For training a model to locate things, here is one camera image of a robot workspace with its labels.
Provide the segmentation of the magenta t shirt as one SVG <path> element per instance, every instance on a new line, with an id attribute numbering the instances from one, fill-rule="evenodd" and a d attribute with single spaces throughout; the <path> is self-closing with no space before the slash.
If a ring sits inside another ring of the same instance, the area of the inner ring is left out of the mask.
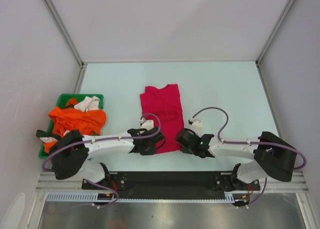
<path id="1" fill-rule="evenodd" d="M 146 86 L 144 93 L 140 94 L 140 103 L 143 114 L 152 113 L 161 122 L 165 143 L 158 143 L 157 153 L 179 151 L 181 146 L 176 142 L 176 135 L 185 125 L 178 85 L 167 84 L 163 88 Z"/>

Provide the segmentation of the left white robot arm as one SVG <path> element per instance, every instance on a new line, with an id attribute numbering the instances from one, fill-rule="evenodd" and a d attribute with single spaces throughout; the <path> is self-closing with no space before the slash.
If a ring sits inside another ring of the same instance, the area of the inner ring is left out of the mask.
<path id="1" fill-rule="evenodd" d="M 82 135 L 79 130 L 73 130 L 49 149 L 49 156 L 57 180 L 78 177 L 105 189 L 111 182 L 107 167 L 102 162 L 92 162 L 92 159 L 111 153 L 150 156 L 156 154 L 157 144 L 163 146 L 165 141 L 158 127 L 131 128 L 125 133 L 109 136 Z"/>

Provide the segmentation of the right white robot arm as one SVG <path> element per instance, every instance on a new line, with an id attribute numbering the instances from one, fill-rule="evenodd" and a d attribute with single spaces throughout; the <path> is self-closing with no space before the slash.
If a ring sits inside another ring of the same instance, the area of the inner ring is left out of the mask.
<path id="1" fill-rule="evenodd" d="M 271 132 L 264 131 L 259 137 L 245 140 L 227 141 L 213 134 L 198 136 L 191 129 L 183 128 L 177 133 L 175 141 L 181 145 L 183 153 L 200 158 L 250 160 L 248 163 L 237 163 L 232 170 L 230 183 L 237 190 L 267 177 L 286 183 L 292 180 L 296 149 Z"/>

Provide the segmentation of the orange t shirt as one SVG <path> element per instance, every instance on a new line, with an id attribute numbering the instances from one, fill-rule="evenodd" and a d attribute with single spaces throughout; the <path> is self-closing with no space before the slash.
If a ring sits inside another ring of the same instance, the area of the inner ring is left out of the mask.
<path id="1" fill-rule="evenodd" d="M 70 98 L 64 108 L 56 106 L 50 111 L 48 116 L 53 122 L 52 133 L 63 138 L 69 132 L 78 130 L 82 135 L 100 135 L 101 129 L 107 122 L 107 115 L 102 109 L 82 112 L 74 109 L 74 106 L 81 101 Z M 44 152 L 49 153 L 55 142 L 44 142 Z"/>

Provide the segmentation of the cream t shirt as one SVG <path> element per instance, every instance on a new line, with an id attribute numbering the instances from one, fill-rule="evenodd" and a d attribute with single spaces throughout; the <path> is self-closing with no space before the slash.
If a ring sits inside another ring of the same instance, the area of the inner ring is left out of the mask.
<path id="1" fill-rule="evenodd" d="M 100 101 L 101 100 L 97 96 L 86 96 L 84 100 L 82 100 L 74 106 L 74 109 L 84 113 L 88 111 L 95 111 L 99 109 Z"/>

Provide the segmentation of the black white garment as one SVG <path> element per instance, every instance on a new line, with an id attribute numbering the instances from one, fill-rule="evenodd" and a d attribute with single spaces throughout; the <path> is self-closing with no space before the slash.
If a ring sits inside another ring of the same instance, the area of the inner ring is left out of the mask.
<path id="1" fill-rule="evenodd" d="M 43 130 L 37 130 L 35 135 L 44 143 L 57 142 L 61 139 L 61 136 L 59 136 L 58 134 Z"/>

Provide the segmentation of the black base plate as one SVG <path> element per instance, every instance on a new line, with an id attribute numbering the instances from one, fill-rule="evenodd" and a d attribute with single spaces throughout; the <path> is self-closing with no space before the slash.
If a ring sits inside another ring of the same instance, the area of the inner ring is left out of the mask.
<path id="1" fill-rule="evenodd" d="M 257 179 L 233 185 L 230 171 L 114 171 L 99 184 L 129 200 L 218 200 L 261 189 Z"/>

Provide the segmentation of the aluminium frame rail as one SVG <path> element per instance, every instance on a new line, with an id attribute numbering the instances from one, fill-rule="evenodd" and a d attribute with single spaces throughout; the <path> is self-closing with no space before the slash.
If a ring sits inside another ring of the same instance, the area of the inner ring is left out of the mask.
<path id="1" fill-rule="evenodd" d="M 82 179 L 57 180 L 53 172 L 42 172 L 36 184 L 36 192 L 79 192 Z M 295 172 L 291 182 L 267 179 L 266 193 L 308 193 L 309 189 L 302 172 Z"/>

